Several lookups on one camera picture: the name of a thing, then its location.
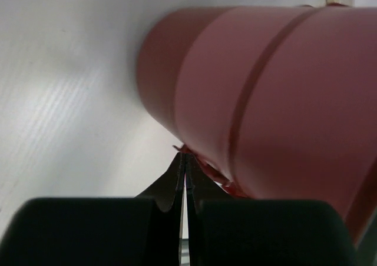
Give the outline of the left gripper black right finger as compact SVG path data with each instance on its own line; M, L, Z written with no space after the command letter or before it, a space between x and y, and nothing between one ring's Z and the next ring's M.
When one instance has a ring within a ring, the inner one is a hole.
M186 159L191 265L356 265L338 213L313 200L235 199Z

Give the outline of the dark pink bowl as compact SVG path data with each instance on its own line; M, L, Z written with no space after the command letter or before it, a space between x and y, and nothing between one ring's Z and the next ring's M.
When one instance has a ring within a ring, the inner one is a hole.
M180 139L174 96L181 66L197 37L223 13L223 7L180 8L161 18L146 35L136 62L137 89L147 112Z

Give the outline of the grey transparent lid red handles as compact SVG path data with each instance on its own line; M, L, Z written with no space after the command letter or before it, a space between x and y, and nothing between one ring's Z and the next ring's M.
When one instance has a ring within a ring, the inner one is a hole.
M234 198L249 198L242 190L223 176L218 170L214 169L206 162L202 162L186 145L182 147L173 146L178 152L192 154L199 164L202 172L212 181L220 184L220 187ZM350 231L355 244L362 241L362 237L370 223L376 210L376 163L371 166L362 185L352 201L349 212L345 218L345 223Z

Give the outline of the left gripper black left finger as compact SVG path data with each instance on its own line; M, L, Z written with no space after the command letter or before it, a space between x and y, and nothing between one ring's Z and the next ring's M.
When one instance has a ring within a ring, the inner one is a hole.
M2 265L179 265L185 156L133 198L33 198L1 240Z

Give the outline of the pink bowl with handles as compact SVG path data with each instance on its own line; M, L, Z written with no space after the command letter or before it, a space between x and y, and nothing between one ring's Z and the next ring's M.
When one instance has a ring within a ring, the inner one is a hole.
M228 179L229 130L243 85L273 37L309 11L314 8L232 8L200 33L184 59L174 100L180 139Z

